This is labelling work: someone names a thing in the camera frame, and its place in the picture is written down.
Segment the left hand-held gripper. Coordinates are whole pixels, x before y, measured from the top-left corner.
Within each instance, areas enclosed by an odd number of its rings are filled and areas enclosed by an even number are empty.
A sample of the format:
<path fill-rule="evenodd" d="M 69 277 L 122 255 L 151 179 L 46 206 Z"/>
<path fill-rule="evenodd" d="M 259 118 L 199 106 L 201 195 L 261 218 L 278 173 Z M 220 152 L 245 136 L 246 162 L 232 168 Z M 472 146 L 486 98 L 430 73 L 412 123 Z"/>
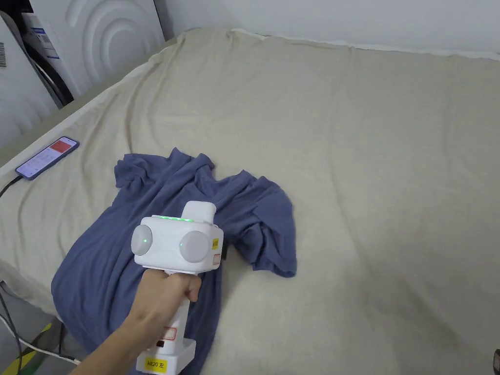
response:
<path fill-rule="evenodd" d="M 134 230 L 131 250 L 135 262 L 167 274 L 200 274 L 219 268 L 224 233 L 213 220 L 216 206 L 189 201 L 180 217 L 152 215 Z M 141 353 L 136 369 L 154 375 L 177 375 L 195 356 L 196 342 L 185 338 L 189 301 L 184 299 L 161 339 Z"/>

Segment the person's left hand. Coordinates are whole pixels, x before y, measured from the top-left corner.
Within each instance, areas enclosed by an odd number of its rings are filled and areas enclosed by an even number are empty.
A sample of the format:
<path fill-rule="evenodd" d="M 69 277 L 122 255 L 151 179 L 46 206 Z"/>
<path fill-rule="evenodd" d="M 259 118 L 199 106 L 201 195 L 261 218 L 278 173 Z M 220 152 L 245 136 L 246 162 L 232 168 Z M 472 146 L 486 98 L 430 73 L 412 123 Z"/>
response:
<path fill-rule="evenodd" d="M 147 269 L 142 276 L 130 312 L 119 328 L 134 353 L 153 346 L 162 336 L 183 302 L 195 302 L 201 278 L 192 274 L 168 275 Z"/>

